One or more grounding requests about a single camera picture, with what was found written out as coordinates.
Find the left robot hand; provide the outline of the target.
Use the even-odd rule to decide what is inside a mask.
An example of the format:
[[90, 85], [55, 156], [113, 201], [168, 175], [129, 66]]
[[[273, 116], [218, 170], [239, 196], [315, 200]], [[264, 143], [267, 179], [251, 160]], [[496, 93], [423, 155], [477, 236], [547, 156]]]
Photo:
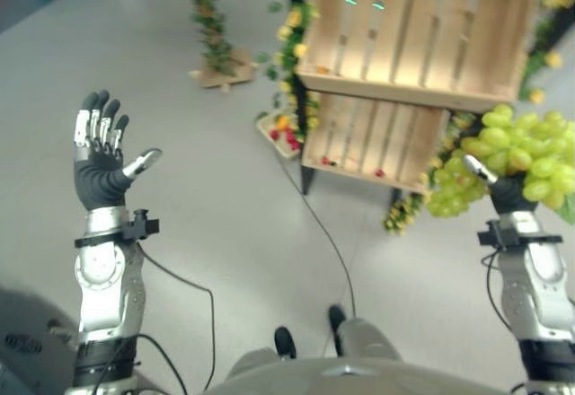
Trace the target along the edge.
[[158, 148], [149, 148], [130, 161], [125, 159], [123, 140], [129, 116], [119, 116], [119, 109], [120, 101], [100, 90], [89, 93], [76, 114], [75, 192], [88, 211], [124, 206], [132, 183], [163, 154]]

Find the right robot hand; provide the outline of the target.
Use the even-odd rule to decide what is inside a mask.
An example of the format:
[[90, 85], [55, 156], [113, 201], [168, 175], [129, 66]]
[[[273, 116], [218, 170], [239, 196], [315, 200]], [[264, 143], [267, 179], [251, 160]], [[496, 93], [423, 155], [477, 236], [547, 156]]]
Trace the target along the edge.
[[490, 192], [491, 202], [498, 215], [514, 212], [533, 212], [538, 204], [523, 196], [523, 174], [511, 177], [497, 176], [482, 162], [470, 154], [462, 157], [463, 166], [480, 180]]

